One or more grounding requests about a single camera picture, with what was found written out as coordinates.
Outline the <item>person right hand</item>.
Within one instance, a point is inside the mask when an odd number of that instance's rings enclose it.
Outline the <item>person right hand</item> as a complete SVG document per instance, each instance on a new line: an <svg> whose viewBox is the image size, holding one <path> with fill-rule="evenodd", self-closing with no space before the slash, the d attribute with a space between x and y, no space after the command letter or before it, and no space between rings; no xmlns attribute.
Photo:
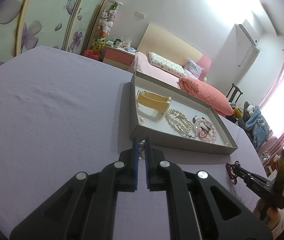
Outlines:
<svg viewBox="0 0 284 240"><path fill-rule="evenodd" d="M255 214L257 217L260 217L264 207L265 202L262 199L259 199L254 208L253 214ZM268 219L264 223L271 231L276 229L284 229L284 209L269 207L267 209L266 217L268 217Z"/></svg>

